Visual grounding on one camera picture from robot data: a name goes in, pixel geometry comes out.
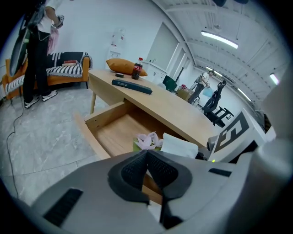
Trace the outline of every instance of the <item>gray marble floor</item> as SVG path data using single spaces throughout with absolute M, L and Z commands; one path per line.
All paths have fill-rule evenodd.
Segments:
M 47 102 L 39 101 L 16 121 L 16 133 L 8 145 L 19 198 L 31 205 L 49 186 L 80 166 L 99 160 L 81 135 L 73 114 L 89 114 L 92 92 L 84 84 L 61 88 Z M 96 109 L 106 107 L 97 97 Z M 6 138 L 13 121 L 21 115 L 20 97 L 0 107 L 0 173 L 4 184 L 15 196 Z

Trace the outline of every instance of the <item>white ceiling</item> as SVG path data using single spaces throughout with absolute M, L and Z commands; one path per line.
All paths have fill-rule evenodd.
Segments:
M 260 109 L 263 100 L 275 87 L 270 74 L 281 78 L 290 60 L 286 45 L 274 22 L 254 1 L 242 5 L 227 0 L 217 7 L 212 0 L 153 0 L 174 22 L 187 43 L 198 68 L 209 66 L 226 76 Z M 201 31 L 225 37 L 238 49 Z

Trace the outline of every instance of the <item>standing person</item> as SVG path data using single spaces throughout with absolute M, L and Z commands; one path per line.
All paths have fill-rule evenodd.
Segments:
M 25 108 L 30 108 L 39 100 L 39 97 L 33 97 L 35 80 L 37 80 L 38 91 L 43 101 L 47 101 L 57 95 L 57 91 L 51 91 L 47 83 L 46 60 L 52 22 L 54 22 L 56 28 L 60 28 L 63 25 L 55 13 L 62 1 L 46 0 L 44 16 L 31 32 L 27 45 L 28 65 L 23 82 Z
M 213 75 L 214 75 L 214 71 L 210 71 L 209 73 L 205 72 L 203 75 L 199 77 L 199 82 L 197 82 L 198 84 L 195 88 L 194 93 L 188 99 L 188 103 L 192 104 L 194 102 L 194 100 L 200 95 L 201 91 L 205 88 L 204 85 L 206 85 L 206 87 L 210 87 L 208 80 Z

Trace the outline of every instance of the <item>white sneaker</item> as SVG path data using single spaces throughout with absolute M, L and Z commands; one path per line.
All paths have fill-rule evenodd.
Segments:
M 47 101 L 49 100 L 50 98 L 56 96 L 58 94 L 57 90 L 53 90 L 51 91 L 51 93 L 49 95 L 46 95 L 46 96 L 42 96 L 42 100 L 43 101 Z
M 25 108 L 30 108 L 33 104 L 37 103 L 39 100 L 39 97 L 34 97 L 33 100 L 29 103 L 24 102 L 24 107 Z

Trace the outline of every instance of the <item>small black round object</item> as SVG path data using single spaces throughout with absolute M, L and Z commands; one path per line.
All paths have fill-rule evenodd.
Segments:
M 120 78 L 123 78 L 124 77 L 124 74 L 116 72 L 115 76 L 120 77 Z

